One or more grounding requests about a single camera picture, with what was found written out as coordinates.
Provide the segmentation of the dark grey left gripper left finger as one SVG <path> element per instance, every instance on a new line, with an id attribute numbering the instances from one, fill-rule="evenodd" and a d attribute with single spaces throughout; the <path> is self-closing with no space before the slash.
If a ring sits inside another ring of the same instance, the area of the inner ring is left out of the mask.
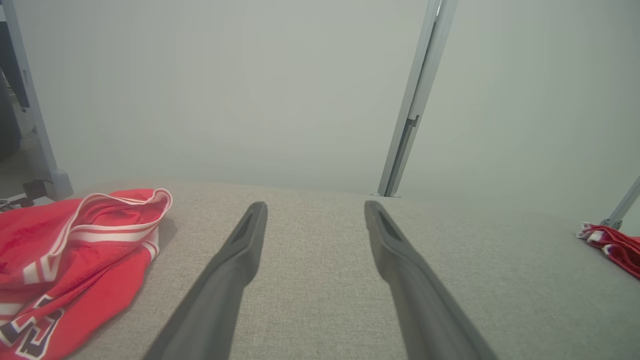
<path id="1" fill-rule="evenodd" d="M 252 203 L 146 352 L 146 360 L 227 360 L 243 292 L 258 273 L 268 207 Z"/>

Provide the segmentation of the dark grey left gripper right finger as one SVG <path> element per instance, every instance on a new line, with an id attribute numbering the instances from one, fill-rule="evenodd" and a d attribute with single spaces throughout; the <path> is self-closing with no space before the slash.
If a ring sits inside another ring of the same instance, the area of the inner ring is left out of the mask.
<path id="1" fill-rule="evenodd" d="M 383 205 L 365 202 L 375 267 L 390 287 L 410 360 L 495 360 L 482 337 Z"/>

